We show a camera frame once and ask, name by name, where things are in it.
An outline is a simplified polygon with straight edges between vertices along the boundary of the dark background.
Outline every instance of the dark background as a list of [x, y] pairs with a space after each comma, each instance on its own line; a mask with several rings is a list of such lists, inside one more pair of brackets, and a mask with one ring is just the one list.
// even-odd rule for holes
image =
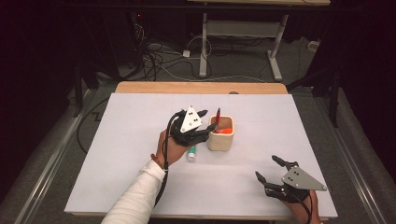
[[[147, 1], [156, 4], [161, 1]], [[185, 1], [167, 1], [185, 4]], [[332, 1], [333, 7], [362, 6], [358, 15], [291, 15], [285, 41], [321, 39], [308, 76], [336, 63], [341, 87], [373, 148], [395, 176], [396, 28], [394, 3], [388, 1]], [[0, 200], [3, 200], [31, 152], [69, 105], [75, 67], [91, 88], [94, 71], [117, 76], [117, 65], [134, 63], [138, 53], [128, 13], [60, 10], [50, 0], [20, 0], [0, 4]], [[157, 37], [186, 44], [200, 34], [200, 13], [142, 13], [148, 30]], [[277, 20], [279, 16], [230, 15], [247, 20]], [[310, 85], [318, 85], [319, 78]]]

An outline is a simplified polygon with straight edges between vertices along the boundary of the human hand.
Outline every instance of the human hand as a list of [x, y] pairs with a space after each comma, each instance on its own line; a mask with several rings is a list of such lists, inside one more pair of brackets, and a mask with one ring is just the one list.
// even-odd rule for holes
[[[320, 219], [318, 213], [318, 196], [314, 190], [310, 190], [309, 194], [312, 198], [312, 219], [310, 224], [319, 224]], [[300, 203], [287, 203], [284, 201], [281, 202], [289, 208], [289, 210], [293, 213], [294, 217], [299, 223], [305, 224], [308, 222], [308, 214]], [[311, 199], [309, 198], [309, 196], [306, 197], [304, 203], [306, 207], [311, 210]]]
[[[163, 147], [164, 141], [166, 138], [166, 130], [160, 133], [160, 138], [158, 140], [158, 147], [157, 147], [157, 154], [158, 161], [163, 165], [164, 164], [164, 157], [163, 157]], [[190, 148], [183, 147], [175, 142], [173, 137], [168, 138], [168, 164], [171, 165], [172, 163], [178, 161], [183, 154]]]

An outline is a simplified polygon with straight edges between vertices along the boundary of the white desk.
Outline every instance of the white desk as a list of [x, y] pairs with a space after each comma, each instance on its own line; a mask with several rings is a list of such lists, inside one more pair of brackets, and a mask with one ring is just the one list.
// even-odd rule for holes
[[[261, 4], [261, 5], [287, 5], [287, 6], [328, 6], [330, 0], [189, 0], [192, 2], [227, 3], [227, 4]], [[202, 31], [202, 49], [200, 59], [200, 77], [206, 77], [208, 35], [232, 35], [253, 37], [274, 37], [274, 47], [267, 51], [268, 61], [276, 81], [282, 80], [279, 66], [276, 61], [277, 50], [282, 40], [289, 15], [283, 15], [281, 22], [256, 22], [256, 21], [210, 21], [204, 13]]]
[[[255, 176], [259, 171], [269, 182], [281, 184], [287, 170], [272, 155], [299, 162], [326, 184], [291, 95], [113, 93], [64, 211], [107, 213], [155, 152], [168, 120], [188, 105], [209, 111], [204, 128], [219, 107], [232, 116], [233, 146], [214, 152], [202, 143], [195, 162], [181, 158], [173, 164], [153, 217], [291, 218], [281, 202], [265, 196]], [[318, 199], [322, 218], [337, 217], [328, 191], [318, 191]]]

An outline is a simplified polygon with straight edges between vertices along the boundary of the desk leg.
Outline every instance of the desk leg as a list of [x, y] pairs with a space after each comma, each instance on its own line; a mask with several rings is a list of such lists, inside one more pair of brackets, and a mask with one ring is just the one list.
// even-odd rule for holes
[[282, 17], [282, 22], [279, 24], [279, 27], [277, 28], [274, 49], [267, 51], [268, 60], [270, 62], [271, 69], [273, 71], [274, 78], [276, 81], [282, 80], [282, 76], [280, 75], [280, 71], [279, 71], [279, 66], [277, 65], [276, 62], [276, 53], [277, 53], [277, 49], [279, 48], [280, 41], [282, 40], [283, 32], [285, 31], [286, 22], [288, 21], [288, 16], [289, 15], [284, 15]]
[[207, 13], [204, 13], [204, 19], [202, 22], [202, 50], [201, 60], [199, 65], [199, 77], [206, 77], [206, 66], [207, 66], [207, 52], [206, 52], [206, 36], [207, 36]]

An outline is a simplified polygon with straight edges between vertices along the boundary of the gray carpet floor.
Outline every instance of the gray carpet floor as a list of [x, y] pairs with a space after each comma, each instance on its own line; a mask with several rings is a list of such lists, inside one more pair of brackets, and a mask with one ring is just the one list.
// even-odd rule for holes
[[[315, 56], [305, 47], [307, 40], [283, 43], [277, 54], [277, 61], [285, 84], [304, 76], [311, 60]], [[265, 51], [271, 49], [272, 40], [264, 39], [258, 46], [235, 45], [230, 52], [227, 41], [218, 41], [213, 44], [212, 54], [208, 57], [211, 67], [211, 76], [206, 80], [230, 81], [230, 82], [275, 82], [271, 68], [266, 60]], [[172, 60], [177, 55], [161, 54], [165, 60]], [[167, 71], [162, 70], [156, 76], [158, 81], [183, 81], [199, 80], [191, 75], [197, 75], [199, 61], [183, 59], [183, 62], [175, 64]], [[128, 73], [129, 68], [120, 68], [122, 73]], [[93, 108], [102, 100], [106, 99], [117, 86], [117, 83], [104, 75], [99, 75], [100, 87], [97, 91], [90, 91], [92, 100], [85, 104]], [[308, 139], [318, 159], [320, 169], [326, 179], [332, 199], [339, 217], [331, 219], [327, 223], [375, 223], [372, 215], [367, 212], [369, 208], [361, 199], [359, 183], [353, 181], [353, 174], [347, 168], [347, 161], [343, 159], [340, 147], [347, 148], [356, 166], [359, 168], [361, 178], [366, 184], [364, 187], [370, 190], [371, 197], [375, 199], [380, 208], [385, 223], [392, 223], [396, 218], [396, 188], [392, 178], [385, 170], [379, 158], [365, 137], [359, 122], [353, 116], [349, 108], [347, 98], [340, 90], [339, 107], [337, 111], [339, 128], [334, 129], [323, 113], [323, 108], [328, 105], [328, 99], [314, 98], [310, 88], [296, 88], [290, 94], [300, 113]], [[18, 180], [8, 196], [0, 205], [0, 223], [15, 223], [29, 195], [35, 188], [38, 178], [41, 176], [48, 161], [50, 161], [55, 148], [57, 148], [67, 130], [72, 125], [75, 105], [73, 94], [70, 94], [71, 105], [60, 120], [54, 125], [49, 134], [43, 139], [40, 146], [33, 152], [30, 160], [21, 172]], [[106, 102], [93, 110], [98, 112], [99, 117], [106, 109]], [[95, 120], [96, 114], [88, 114], [79, 130], [81, 145], [89, 149], [99, 122]], [[342, 137], [340, 142], [335, 135]], [[51, 179], [45, 197], [40, 200], [39, 206], [34, 210], [31, 218], [25, 223], [100, 223], [102, 217], [76, 217], [64, 212], [67, 199], [77, 179], [78, 172], [85, 159], [85, 153], [78, 145], [76, 132], [73, 133], [65, 148], [62, 162], [57, 167], [56, 175]], [[225, 220], [173, 220], [152, 219], [149, 223], [259, 223], [257, 221], [225, 221]]]

